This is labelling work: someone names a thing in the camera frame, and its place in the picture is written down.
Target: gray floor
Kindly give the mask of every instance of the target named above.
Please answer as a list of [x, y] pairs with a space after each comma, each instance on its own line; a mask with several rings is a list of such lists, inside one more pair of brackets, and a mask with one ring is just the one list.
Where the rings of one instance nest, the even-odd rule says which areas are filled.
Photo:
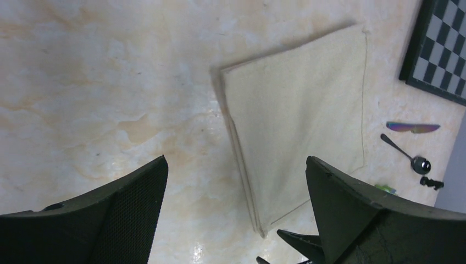
[[466, 213], [466, 115], [463, 116], [435, 207]]

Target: marble surface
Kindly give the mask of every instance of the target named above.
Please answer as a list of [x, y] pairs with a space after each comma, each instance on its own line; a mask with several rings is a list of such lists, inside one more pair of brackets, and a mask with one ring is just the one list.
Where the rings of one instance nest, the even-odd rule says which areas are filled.
[[[397, 81], [419, 0], [3, 0], [0, 213], [41, 210], [165, 154], [170, 174], [149, 263], [303, 257], [253, 232], [225, 127], [219, 69], [366, 23], [367, 166], [355, 177], [433, 205], [387, 133], [442, 179], [464, 107]], [[387, 131], [388, 120], [442, 125]], [[280, 228], [316, 233], [311, 205]]]

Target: spoon handle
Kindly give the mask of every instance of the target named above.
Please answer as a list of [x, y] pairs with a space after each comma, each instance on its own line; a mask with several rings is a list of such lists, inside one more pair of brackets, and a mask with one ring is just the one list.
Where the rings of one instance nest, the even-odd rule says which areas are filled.
[[410, 155], [408, 155], [406, 152], [404, 152], [401, 148], [399, 148], [395, 143], [393, 143], [393, 141], [391, 139], [389, 139], [389, 137], [385, 134], [381, 134], [380, 135], [380, 138], [385, 141], [387, 144], [389, 144], [390, 146], [396, 148], [399, 152], [403, 153], [406, 157], [408, 157], [411, 161], [413, 160], [413, 158], [411, 158]]

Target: iridescent knife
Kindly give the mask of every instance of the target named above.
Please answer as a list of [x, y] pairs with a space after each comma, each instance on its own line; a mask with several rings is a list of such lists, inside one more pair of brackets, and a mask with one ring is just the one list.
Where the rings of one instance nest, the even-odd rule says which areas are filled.
[[387, 122], [387, 127], [393, 131], [406, 132], [411, 131], [414, 134], [429, 133], [440, 128], [440, 125], [434, 124], [407, 124], [399, 122]]

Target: towel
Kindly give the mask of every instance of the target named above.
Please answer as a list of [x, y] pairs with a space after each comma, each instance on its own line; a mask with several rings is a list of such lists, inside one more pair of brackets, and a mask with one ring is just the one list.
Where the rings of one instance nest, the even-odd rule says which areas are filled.
[[253, 228], [262, 237], [309, 201], [306, 158], [364, 166], [363, 26], [222, 71], [227, 121]]

